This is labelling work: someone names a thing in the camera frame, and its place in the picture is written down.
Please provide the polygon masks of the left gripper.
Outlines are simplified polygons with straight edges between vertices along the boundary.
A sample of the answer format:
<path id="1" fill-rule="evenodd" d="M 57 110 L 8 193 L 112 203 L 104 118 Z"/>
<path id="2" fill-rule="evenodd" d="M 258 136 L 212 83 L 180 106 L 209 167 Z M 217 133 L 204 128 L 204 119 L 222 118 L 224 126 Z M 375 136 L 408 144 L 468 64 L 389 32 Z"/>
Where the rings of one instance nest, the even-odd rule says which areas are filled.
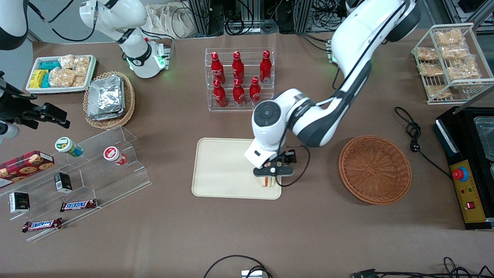
<path id="1" fill-rule="evenodd" d="M 245 158 L 254 165 L 253 174 L 262 176 L 292 176 L 294 169 L 286 165 L 286 152 L 278 153 L 261 149 L 257 143 L 252 143 L 245 151 Z"/>

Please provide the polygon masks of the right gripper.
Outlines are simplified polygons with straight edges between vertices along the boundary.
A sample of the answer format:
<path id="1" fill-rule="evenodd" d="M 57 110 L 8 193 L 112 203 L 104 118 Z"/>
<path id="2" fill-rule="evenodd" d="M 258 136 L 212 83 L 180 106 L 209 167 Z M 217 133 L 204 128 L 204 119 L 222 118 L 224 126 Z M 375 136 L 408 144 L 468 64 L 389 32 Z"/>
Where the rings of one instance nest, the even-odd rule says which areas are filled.
<path id="1" fill-rule="evenodd" d="M 9 84 L 3 78 L 5 72 L 0 73 L 0 119 L 7 123 L 16 123 L 25 125 L 31 129 L 37 129 L 38 122 L 50 122 L 68 129 L 71 122 L 67 120 L 67 112 L 51 103 L 44 103 L 37 106 L 31 101 L 36 100 L 37 96 L 33 94 L 24 94 L 21 90 Z M 37 121 L 25 116 L 27 112 L 36 111 L 39 114 Z"/>

